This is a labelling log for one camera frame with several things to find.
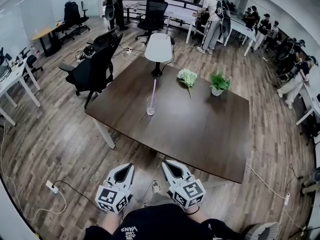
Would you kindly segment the clear drinking glass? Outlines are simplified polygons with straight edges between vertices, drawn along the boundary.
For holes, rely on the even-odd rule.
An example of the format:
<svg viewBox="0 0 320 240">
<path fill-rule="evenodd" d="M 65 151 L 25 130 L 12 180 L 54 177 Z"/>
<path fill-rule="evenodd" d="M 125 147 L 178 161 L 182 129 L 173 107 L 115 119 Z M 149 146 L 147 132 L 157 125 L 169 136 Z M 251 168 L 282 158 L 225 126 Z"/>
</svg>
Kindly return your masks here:
<svg viewBox="0 0 320 240">
<path fill-rule="evenodd" d="M 146 113 L 149 116 L 153 116 L 156 111 L 157 98 L 155 96 L 149 96 L 146 100 Z"/>
</svg>

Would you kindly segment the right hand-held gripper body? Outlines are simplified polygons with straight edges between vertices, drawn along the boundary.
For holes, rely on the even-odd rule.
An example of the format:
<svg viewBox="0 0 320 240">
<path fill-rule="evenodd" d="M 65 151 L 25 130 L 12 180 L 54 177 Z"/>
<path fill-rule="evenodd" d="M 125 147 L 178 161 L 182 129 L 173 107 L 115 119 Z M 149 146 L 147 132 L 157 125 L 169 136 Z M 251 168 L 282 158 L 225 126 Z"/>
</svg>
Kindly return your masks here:
<svg viewBox="0 0 320 240">
<path fill-rule="evenodd" d="M 206 194 L 206 190 L 199 179 L 183 180 L 170 186 L 169 191 L 172 193 L 172 199 L 184 209 L 199 204 Z"/>
</svg>

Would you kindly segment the black monitor on arm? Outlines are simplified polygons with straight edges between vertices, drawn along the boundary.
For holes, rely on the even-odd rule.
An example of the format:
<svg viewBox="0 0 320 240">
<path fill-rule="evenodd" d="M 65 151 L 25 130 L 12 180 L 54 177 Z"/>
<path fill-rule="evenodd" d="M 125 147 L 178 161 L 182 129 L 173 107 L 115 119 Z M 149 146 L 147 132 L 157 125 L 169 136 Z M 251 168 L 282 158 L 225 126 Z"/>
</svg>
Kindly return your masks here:
<svg viewBox="0 0 320 240">
<path fill-rule="evenodd" d="M 0 48 L 0 66 L 2 66 L 4 64 L 4 62 L 9 62 L 12 60 L 12 57 L 6 53 L 4 54 L 4 48 Z"/>
</svg>

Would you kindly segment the white shade table lamp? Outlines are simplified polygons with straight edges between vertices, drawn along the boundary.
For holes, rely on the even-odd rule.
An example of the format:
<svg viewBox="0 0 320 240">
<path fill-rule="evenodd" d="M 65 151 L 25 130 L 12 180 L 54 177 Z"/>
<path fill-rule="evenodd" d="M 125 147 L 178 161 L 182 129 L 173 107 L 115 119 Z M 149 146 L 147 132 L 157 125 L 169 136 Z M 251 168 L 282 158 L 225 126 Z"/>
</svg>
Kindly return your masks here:
<svg viewBox="0 0 320 240">
<path fill-rule="evenodd" d="M 155 68 L 151 72 L 154 78 L 160 78 L 162 71 L 160 63 L 165 63 L 173 58 L 171 37 L 164 33 L 154 33 L 150 36 L 144 56 L 155 63 Z"/>
</svg>

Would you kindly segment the round wooden table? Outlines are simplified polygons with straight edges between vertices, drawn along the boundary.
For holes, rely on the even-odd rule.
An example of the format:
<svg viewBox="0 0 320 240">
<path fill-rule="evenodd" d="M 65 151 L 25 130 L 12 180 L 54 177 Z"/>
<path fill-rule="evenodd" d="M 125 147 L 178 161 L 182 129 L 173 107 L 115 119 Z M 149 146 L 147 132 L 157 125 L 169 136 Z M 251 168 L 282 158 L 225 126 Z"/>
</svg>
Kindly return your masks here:
<svg viewBox="0 0 320 240">
<path fill-rule="evenodd" d="M 55 30 L 63 25 L 62 21 L 57 21 L 53 26 L 47 26 L 42 29 L 40 32 L 36 33 L 32 36 L 31 40 L 36 41 L 39 40 L 42 46 L 44 55 L 46 57 L 50 57 L 61 49 L 61 42 L 59 41 L 58 36 L 56 35 Z M 50 48 L 46 48 L 43 38 L 44 36 L 48 36 L 50 42 Z"/>
</svg>

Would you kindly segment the pink plastic straw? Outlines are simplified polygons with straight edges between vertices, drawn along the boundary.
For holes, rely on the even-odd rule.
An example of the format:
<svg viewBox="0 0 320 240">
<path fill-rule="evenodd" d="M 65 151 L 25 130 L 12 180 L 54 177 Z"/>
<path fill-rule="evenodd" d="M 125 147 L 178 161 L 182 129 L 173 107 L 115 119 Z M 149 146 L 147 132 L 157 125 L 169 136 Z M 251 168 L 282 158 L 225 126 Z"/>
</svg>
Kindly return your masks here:
<svg viewBox="0 0 320 240">
<path fill-rule="evenodd" d="M 155 113 L 154 99 L 155 99 L 156 85 L 157 85 L 157 80 L 154 79 L 153 90 L 152 90 L 152 95 L 151 95 L 151 102 L 150 102 L 150 107 L 149 107 L 152 115 Z"/>
</svg>

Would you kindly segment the white flower bouquet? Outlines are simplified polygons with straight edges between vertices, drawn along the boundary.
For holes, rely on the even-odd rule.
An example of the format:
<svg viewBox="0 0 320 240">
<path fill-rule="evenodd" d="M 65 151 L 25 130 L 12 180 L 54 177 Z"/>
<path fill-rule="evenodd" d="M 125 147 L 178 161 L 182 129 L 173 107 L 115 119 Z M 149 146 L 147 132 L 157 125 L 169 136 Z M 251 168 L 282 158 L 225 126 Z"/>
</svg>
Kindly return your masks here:
<svg viewBox="0 0 320 240">
<path fill-rule="evenodd" d="M 187 91 L 189 93 L 189 97 L 191 99 L 192 99 L 191 88 L 195 85 L 197 78 L 198 78 L 198 75 L 195 72 L 193 72 L 187 68 L 180 70 L 177 74 L 178 81 L 181 84 L 186 86 Z"/>
</svg>

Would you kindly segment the person's left forearm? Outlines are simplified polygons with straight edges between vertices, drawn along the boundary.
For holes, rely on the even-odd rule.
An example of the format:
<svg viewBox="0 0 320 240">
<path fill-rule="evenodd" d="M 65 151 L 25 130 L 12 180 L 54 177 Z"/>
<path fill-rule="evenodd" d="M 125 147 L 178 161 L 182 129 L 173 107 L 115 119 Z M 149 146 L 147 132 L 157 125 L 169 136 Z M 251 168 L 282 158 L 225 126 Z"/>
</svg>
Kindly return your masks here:
<svg viewBox="0 0 320 240">
<path fill-rule="evenodd" d="M 122 215 L 122 213 L 108 212 L 105 215 L 101 227 L 112 235 L 120 226 L 122 222 Z"/>
</svg>

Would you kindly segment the person's grey trousers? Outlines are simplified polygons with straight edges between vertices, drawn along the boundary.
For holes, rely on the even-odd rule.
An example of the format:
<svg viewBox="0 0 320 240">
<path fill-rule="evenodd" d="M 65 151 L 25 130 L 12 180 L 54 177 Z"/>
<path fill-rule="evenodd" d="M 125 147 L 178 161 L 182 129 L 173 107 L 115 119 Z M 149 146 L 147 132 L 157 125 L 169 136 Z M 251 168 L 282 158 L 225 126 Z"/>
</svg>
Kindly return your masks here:
<svg viewBox="0 0 320 240">
<path fill-rule="evenodd" d="M 148 206 L 160 206 L 166 204 L 175 204 L 175 202 L 167 195 L 162 195 L 159 192 L 153 194 L 151 200 L 147 203 Z"/>
</svg>

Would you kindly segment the table with patterned cloth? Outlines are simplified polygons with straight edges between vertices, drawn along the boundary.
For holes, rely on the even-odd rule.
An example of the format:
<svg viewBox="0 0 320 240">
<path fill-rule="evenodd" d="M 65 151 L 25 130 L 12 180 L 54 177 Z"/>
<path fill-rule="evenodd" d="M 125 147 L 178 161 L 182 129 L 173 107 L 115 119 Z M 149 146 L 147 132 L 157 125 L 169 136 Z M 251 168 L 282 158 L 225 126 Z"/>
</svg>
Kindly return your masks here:
<svg viewBox="0 0 320 240">
<path fill-rule="evenodd" d="M 136 20 L 138 16 L 144 15 L 146 11 L 146 2 L 138 0 L 124 0 L 123 2 L 123 15 L 126 24 L 131 19 Z"/>
</svg>

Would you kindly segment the black office chair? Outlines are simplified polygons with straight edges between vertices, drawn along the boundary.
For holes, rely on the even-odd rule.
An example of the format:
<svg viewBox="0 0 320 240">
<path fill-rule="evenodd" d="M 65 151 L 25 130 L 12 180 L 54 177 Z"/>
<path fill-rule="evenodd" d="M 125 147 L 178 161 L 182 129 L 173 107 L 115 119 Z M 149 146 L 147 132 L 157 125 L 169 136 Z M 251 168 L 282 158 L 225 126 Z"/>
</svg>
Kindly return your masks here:
<svg viewBox="0 0 320 240">
<path fill-rule="evenodd" d="M 43 71 L 43 67 L 35 67 L 34 64 L 37 61 L 37 58 L 35 55 L 31 54 L 28 55 L 28 53 L 30 52 L 30 49 L 26 50 L 27 48 L 25 47 L 20 53 L 19 53 L 19 57 L 21 59 L 26 59 L 26 64 L 28 65 L 30 71 L 32 74 L 34 74 L 37 71 Z"/>
<path fill-rule="evenodd" d="M 59 69 L 68 73 L 65 80 L 74 85 L 76 95 L 81 92 L 89 92 L 84 107 L 88 106 L 94 93 L 101 93 L 109 83 L 113 81 L 112 57 L 115 54 L 123 33 L 116 33 L 112 29 L 96 37 L 90 45 L 93 48 L 93 55 L 84 59 L 78 66 L 60 63 Z"/>
<path fill-rule="evenodd" d="M 145 18 L 142 19 L 142 15 L 137 16 L 139 23 L 137 27 L 144 30 L 144 34 L 137 35 L 135 40 L 139 37 L 147 37 L 144 42 L 148 44 L 151 35 L 164 27 L 165 11 L 168 7 L 168 3 L 165 0 L 148 0 L 146 2 Z"/>
<path fill-rule="evenodd" d="M 80 35 L 81 30 L 90 30 L 90 27 L 85 24 L 89 19 L 86 16 L 87 9 L 82 8 L 83 16 L 80 15 L 78 4 L 75 1 L 68 1 L 64 5 L 64 20 L 62 24 L 54 31 L 62 33 L 64 36 L 59 38 L 60 44 L 63 44 L 67 39 L 74 40 L 73 35 Z"/>
</svg>

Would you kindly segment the green plant in white pot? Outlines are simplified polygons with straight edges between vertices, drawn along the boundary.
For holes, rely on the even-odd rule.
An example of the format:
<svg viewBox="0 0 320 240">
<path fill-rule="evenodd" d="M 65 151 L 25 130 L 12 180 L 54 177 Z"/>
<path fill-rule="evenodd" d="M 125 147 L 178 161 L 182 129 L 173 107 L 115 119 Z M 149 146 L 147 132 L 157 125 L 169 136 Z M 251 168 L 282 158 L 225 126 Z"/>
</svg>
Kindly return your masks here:
<svg viewBox="0 0 320 240">
<path fill-rule="evenodd" d="M 211 93 L 214 96 L 219 96 L 223 91 L 228 91 L 231 80 L 224 77 L 224 70 L 221 68 L 216 74 L 210 76 Z"/>
</svg>

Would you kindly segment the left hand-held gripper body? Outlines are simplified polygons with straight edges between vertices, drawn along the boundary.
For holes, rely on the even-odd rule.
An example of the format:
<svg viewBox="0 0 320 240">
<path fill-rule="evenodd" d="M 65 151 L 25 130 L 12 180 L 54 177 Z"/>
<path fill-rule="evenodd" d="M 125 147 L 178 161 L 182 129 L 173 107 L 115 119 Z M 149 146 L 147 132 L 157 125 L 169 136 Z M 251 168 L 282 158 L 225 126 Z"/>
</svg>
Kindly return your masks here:
<svg viewBox="0 0 320 240">
<path fill-rule="evenodd" d="M 95 197 L 97 206 L 106 212 L 120 213 L 132 198 L 132 184 L 100 185 Z"/>
</svg>

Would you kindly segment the white table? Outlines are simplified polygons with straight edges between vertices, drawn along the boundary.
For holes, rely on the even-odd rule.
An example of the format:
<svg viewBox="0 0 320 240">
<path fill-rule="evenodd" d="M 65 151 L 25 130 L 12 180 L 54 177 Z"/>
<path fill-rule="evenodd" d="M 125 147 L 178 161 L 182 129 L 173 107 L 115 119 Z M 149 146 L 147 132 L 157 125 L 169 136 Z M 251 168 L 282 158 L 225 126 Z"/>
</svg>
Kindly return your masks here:
<svg viewBox="0 0 320 240">
<path fill-rule="evenodd" d="M 188 8 L 179 7 L 175 5 L 168 5 L 164 12 L 164 16 L 167 17 L 167 20 L 166 20 L 167 31 L 169 30 L 171 19 L 178 19 L 180 21 L 185 22 L 187 25 L 189 25 L 187 37 L 185 40 L 185 44 L 187 45 L 189 43 L 192 31 L 194 33 L 197 32 L 196 30 L 196 24 L 198 19 L 197 13 Z"/>
<path fill-rule="evenodd" d="M 320 122 L 320 67 L 313 66 L 308 74 L 308 78 L 309 82 L 303 84 L 299 93 L 306 110 L 303 116 L 295 123 L 297 126 L 313 114 Z"/>
<path fill-rule="evenodd" d="M 253 43 L 256 42 L 256 32 L 255 30 L 251 30 L 250 28 L 246 27 L 245 25 L 239 23 L 238 21 L 231 20 L 230 21 L 230 32 L 229 35 L 225 38 L 223 46 L 225 47 L 229 41 L 229 38 L 231 36 L 232 31 L 235 30 L 236 32 L 243 35 L 243 40 L 241 42 L 241 45 L 243 46 L 246 41 L 248 41 L 246 50 L 244 52 L 244 57 L 247 56 L 250 48 L 252 47 Z"/>
</svg>

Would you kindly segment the grey ribbed object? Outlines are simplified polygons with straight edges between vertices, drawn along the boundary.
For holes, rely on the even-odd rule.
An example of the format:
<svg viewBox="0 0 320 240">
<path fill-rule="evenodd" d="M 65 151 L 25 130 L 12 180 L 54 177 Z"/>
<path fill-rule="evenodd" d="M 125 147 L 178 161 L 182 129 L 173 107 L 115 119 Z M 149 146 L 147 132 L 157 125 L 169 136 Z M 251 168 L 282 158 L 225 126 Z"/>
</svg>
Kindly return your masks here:
<svg viewBox="0 0 320 240">
<path fill-rule="evenodd" d="M 258 223 L 248 230 L 244 240 L 276 240 L 278 231 L 278 222 Z"/>
</svg>

